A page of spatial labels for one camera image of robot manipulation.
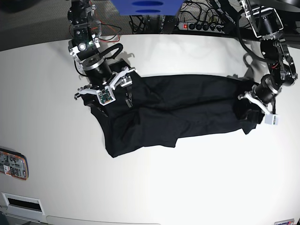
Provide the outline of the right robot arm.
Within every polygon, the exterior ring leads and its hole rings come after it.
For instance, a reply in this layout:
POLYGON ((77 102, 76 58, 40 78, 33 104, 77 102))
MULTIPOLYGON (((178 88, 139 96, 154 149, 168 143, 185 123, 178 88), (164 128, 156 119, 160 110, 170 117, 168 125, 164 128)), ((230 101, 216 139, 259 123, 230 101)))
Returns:
POLYGON ((116 101, 114 91, 125 89, 125 102, 129 108, 132 104, 130 74, 135 68, 124 66, 119 72, 112 71, 108 60, 115 59, 123 50, 118 43, 100 50, 101 23, 96 19, 96 5, 87 0, 73 0, 67 18, 73 28, 73 38, 68 43, 68 51, 74 61, 75 68, 82 68, 79 75, 87 77, 89 84, 78 88, 74 99, 84 99, 84 104, 96 108, 106 115, 105 106, 116 101))

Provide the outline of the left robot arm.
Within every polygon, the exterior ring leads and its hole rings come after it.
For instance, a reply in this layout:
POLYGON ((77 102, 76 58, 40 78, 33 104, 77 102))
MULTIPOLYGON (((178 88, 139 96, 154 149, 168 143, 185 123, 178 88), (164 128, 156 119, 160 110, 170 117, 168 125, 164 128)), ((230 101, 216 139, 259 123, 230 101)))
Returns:
POLYGON ((259 85, 254 85, 250 91, 239 95, 238 99, 247 99, 266 115, 275 115, 276 97, 282 87, 292 86, 298 79, 294 60, 284 38, 284 26, 274 7, 250 0, 241 0, 239 3, 242 9, 235 20, 238 40, 252 59, 267 64, 269 74, 262 77, 259 85), (262 56, 246 47, 242 40, 240 33, 242 14, 248 20, 255 37, 260 40, 262 56))

